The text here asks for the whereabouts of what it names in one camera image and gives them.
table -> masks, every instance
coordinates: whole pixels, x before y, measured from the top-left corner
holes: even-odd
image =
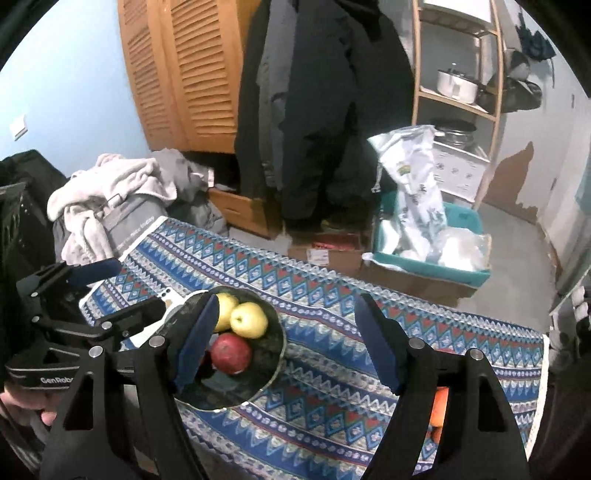
[[[249,288],[277,309],[288,346],[276,382],[253,402],[218,412],[179,405],[189,436],[264,479],[359,479],[396,406],[355,326],[354,295],[370,292],[386,316],[433,348],[488,357],[529,456],[545,401],[546,336],[430,304],[315,265],[250,248],[160,217],[121,258],[120,275],[80,306],[89,323],[172,288],[186,296],[218,285]],[[433,464],[426,439],[416,472]]]

dark jacket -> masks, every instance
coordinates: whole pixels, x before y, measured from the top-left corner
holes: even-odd
[[[413,88],[377,1],[300,0],[282,123],[286,219],[309,217],[323,189],[341,205],[370,195],[377,156],[366,139],[410,125]]]
[[[252,16],[238,95],[238,131],[234,150],[240,168],[240,194],[250,198],[264,198],[267,194],[259,153],[259,86],[256,77],[265,47],[270,5],[271,0],[262,0]]]

white box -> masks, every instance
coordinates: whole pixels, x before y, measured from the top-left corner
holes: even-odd
[[[465,150],[433,142],[433,161],[435,180],[442,192],[473,203],[478,187],[490,162],[480,149],[482,156]]]

blue wall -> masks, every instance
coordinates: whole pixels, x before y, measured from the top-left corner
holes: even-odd
[[[25,115],[14,141],[9,125]],[[0,160],[39,152],[69,176],[101,153],[146,157],[125,70],[117,0],[60,0],[0,72]]]

yellow apple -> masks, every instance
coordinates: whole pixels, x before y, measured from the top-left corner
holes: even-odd
[[[234,295],[230,295],[226,292],[216,293],[216,295],[217,301],[220,304],[220,316],[217,319],[217,325],[214,332],[223,332],[230,328],[230,314],[240,302]]]
[[[260,338],[265,335],[269,321],[262,308],[251,301],[241,303],[230,314],[232,331],[244,338]]]

